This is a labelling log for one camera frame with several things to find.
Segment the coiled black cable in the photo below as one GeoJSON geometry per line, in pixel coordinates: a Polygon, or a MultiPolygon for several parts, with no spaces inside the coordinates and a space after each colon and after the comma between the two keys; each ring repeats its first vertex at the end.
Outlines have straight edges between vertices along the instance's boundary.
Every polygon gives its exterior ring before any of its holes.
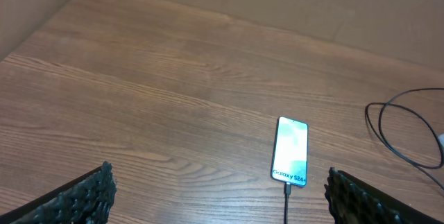
{"type": "Polygon", "coordinates": [[[411,109],[409,109],[409,108],[407,108],[407,107],[404,107],[404,106],[402,106],[402,105],[397,105],[397,104],[393,104],[392,102],[395,100],[395,99],[397,99],[397,98],[399,98],[400,96],[402,96],[402,95],[405,95],[405,94],[408,94],[408,93],[411,93],[411,92],[419,92],[419,91],[429,91],[429,90],[444,90],[444,88],[421,88],[421,89],[410,89],[410,90],[408,90],[408,91],[405,91],[405,92],[402,92],[402,93],[399,93],[398,95],[396,95],[396,96],[394,96],[393,98],[391,98],[389,101],[387,101],[386,103],[369,103],[367,106],[366,106],[366,109],[365,109],[365,115],[366,115],[366,119],[367,119],[367,122],[368,122],[368,124],[370,125],[370,127],[371,127],[371,129],[373,130],[373,132],[375,133],[375,135],[377,136],[377,138],[389,149],[389,150],[391,150],[393,153],[395,153],[398,157],[401,157],[404,161],[406,161],[406,162],[408,162],[408,163],[410,163],[411,165],[413,165],[415,168],[417,168],[417,169],[419,169],[421,172],[423,172],[424,174],[426,174],[428,177],[430,177],[430,179],[432,179],[438,186],[440,186],[441,187],[441,189],[443,189],[444,190],[444,185],[441,183],[441,182],[439,182],[434,176],[432,176],[430,173],[428,173],[426,170],[424,170],[424,169],[440,169],[443,165],[444,165],[444,150],[443,150],[443,147],[441,146],[441,143],[440,143],[440,141],[439,141],[439,138],[438,138],[438,136],[436,135],[436,133],[435,133],[435,131],[434,131],[434,129],[430,126],[430,124],[422,117],[422,116],[420,116],[418,113],[416,113],[416,112],[414,112],[413,110],[411,110],[411,109]],[[379,117],[378,117],[378,123],[377,123],[377,125],[378,125],[378,130],[379,130],[379,132],[378,131],[376,131],[376,129],[373,127],[373,124],[372,124],[372,122],[371,122],[371,120],[370,120],[370,116],[369,116],[369,114],[368,114],[368,108],[370,107],[370,106],[372,106],[372,105],[382,105],[382,108],[381,108],[381,110],[379,111],[379,117]],[[410,112],[410,113],[412,113],[412,114],[414,114],[414,115],[416,115],[419,119],[421,119],[426,125],[427,125],[427,127],[430,129],[430,131],[432,132],[432,134],[433,134],[433,136],[434,136],[434,138],[435,138],[435,140],[436,140],[436,143],[438,144],[438,147],[439,147],[439,153],[440,153],[440,156],[441,156],[441,162],[439,163],[439,165],[437,165],[437,166],[427,166],[427,165],[424,165],[424,164],[420,164],[420,163],[418,163],[418,162],[415,162],[415,161],[413,161],[413,160],[411,160],[411,159],[409,159],[408,157],[406,157],[405,155],[403,155],[401,152],[399,152],[398,150],[396,150],[396,148],[394,148],[390,143],[389,143],[389,141],[387,140],[387,138],[385,137],[385,135],[384,135],[384,132],[382,131],[382,114],[384,113],[384,111],[385,111],[385,109],[388,107],[388,106],[391,106],[391,107],[398,107],[398,108],[400,108],[400,109],[403,109],[403,110],[406,110],[406,111],[408,111],[408,112],[410,112]]]}

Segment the tabletop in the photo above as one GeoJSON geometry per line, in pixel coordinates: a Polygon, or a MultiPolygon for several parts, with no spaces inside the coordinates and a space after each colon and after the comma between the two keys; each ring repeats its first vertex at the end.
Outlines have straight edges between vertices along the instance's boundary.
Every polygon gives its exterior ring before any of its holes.
{"type": "MultiPolygon", "coordinates": [[[[444,221],[444,192],[364,118],[367,103],[443,81],[433,67],[168,1],[71,0],[0,63],[0,214],[106,160],[111,223],[281,223],[270,168],[286,116],[310,127],[290,223],[333,223],[331,166],[444,221]]],[[[444,94],[400,102],[444,132],[444,94]]],[[[384,127],[404,154],[438,163],[418,119],[388,110],[384,127]]]]}

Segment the wall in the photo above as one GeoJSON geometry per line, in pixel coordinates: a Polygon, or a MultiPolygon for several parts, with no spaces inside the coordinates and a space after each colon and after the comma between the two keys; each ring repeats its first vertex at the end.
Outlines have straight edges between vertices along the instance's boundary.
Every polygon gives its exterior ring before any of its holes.
{"type": "Polygon", "coordinates": [[[170,1],[444,69],[444,0],[170,1]]]}
{"type": "Polygon", "coordinates": [[[0,0],[0,60],[68,0],[0,0]]]}

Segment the wire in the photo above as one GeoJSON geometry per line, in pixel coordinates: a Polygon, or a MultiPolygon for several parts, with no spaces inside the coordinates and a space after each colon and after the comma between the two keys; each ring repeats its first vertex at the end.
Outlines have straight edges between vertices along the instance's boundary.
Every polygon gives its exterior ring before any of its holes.
{"type": "Polygon", "coordinates": [[[284,184],[284,194],[285,194],[284,224],[287,224],[289,218],[289,198],[291,194],[291,184],[288,182],[284,184]]]}
{"type": "Polygon", "coordinates": [[[444,90],[444,88],[421,88],[421,89],[410,89],[408,91],[399,93],[398,95],[394,96],[393,98],[391,98],[389,101],[387,101],[386,103],[369,103],[366,106],[365,109],[365,115],[366,115],[366,119],[368,124],[370,125],[371,129],[373,130],[373,132],[375,133],[375,135],[377,136],[377,138],[389,149],[391,150],[391,152],[395,153],[398,157],[401,157],[404,161],[410,163],[412,166],[414,166],[415,168],[419,169],[421,172],[423,172],[425,175],[427,175],[428,177],[430,177],[430,179],[432,179],[438,186],[441,187],[442,190],[444,190],[444,185],[439,182],[434,176],[432,176],[431,174],[429,174],[426,170],[424,169],[440,169],[441,167],[443,167],[444,165],[444,150],[443,147],[441,146],[441,143],[439,141],[438,136],[436,135],[434,129],[430,126],[430,124],[422,117],[420,116],[418,113],[414,112],[413,110],[402,106],[402,105],[397,105],[392,103],[395,99],[399,98],[400,96],[403,96],[405,94],[411,93],[411,92],[419,92],[419,91],[429,91],[429,90],[444,90]],[[381,110],[379,111],[379,117],[378,117],[378,130],[376,131],[375,127],[373,127],[373,124],[370,120],[370,116],[368,114],[368,108],[372,105],[382,105],[381,110]],[[382,114],[384,113],[385,109],[388,107],[397,107],[403,110],[406,110],[414,115],[416,115],[419,119],[421,119],[426,125],[427,127],[430,129],[430,131],[432,132],[433,136],[435,137],[436,143],[438,144],[439,147],[439,153],[441,156],[441,162],[439,163],[439,165],[437,166],[427,166],[424,164],[420,164],[419,162],[415,162],[411,159],[409,159],[408,157],[406,157],[405,155],[403,155],[401,152],[399,152],[396,148],[394,148],[389,141],[387,140],[386,136],[384,135],[384,132],[382,131],[382,114]]]}

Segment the phone screen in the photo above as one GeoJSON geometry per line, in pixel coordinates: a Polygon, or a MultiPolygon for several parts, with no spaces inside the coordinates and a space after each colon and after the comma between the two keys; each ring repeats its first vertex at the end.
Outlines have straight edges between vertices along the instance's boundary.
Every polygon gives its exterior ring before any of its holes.
{"type": "Polygon", "coordinates": [[[307,184],[308,125],[280,117],[271,177],[298,186],[307,184]]]}

